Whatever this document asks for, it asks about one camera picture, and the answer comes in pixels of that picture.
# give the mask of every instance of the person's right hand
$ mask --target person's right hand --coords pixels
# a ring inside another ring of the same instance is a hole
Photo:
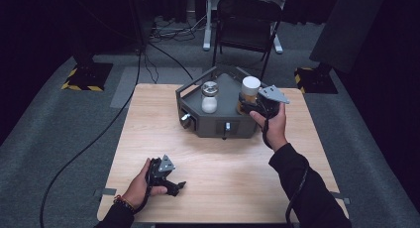
[[[251,111],[250,116],[263,128],[265,122],[264,116],[256,111]],[[280,102],[280,109],[278,110],[278,114],[268,120],[268,131],[266,132],[266,139],[275,152],[288,143],[285,137],[285,130],[285,104]]]

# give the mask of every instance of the jar with white lid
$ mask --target jar with white lid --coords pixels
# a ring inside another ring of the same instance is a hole
[[[201,86],[201,109],[205,113],[217,110],[217,94],[219,85],[214,81],[207,81]]]

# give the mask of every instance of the glass jar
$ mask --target glass jar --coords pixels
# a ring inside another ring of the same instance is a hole
[[[257,94],[259,93],[261,82],[254,76],[247,76],[242,81],[241,96],[250,103],[256,103]],[[242,109],[242,103],[238,101],[237,111],[240,114],[246,114]]]
[[[205,113],[214,113],[217,110],[217,94],[219,85],[214,81],[206,81],[201,86],[201,109]]]

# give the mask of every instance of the black sleeve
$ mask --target black sleeve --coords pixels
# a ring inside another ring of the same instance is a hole
[[[114,204],[109,209],[105,218],[95,227],[97,228],[130,228],[134,216],[130,209],[120,204]]]
[[[305,161],[306,158],[299,155],[290,144],[281,147],[269,160],[269,164],[278,172],[281,186],[289,199],[302,180]],[[292,208],[302,228],[352,227],[322,177],[311,168]]]

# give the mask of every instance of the chair backrest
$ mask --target chair backrest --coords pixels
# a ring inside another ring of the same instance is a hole
[[[217,16],[222,21],[239,17],[278,23],[281,21],[281,8],[269,0],[220,0]]]

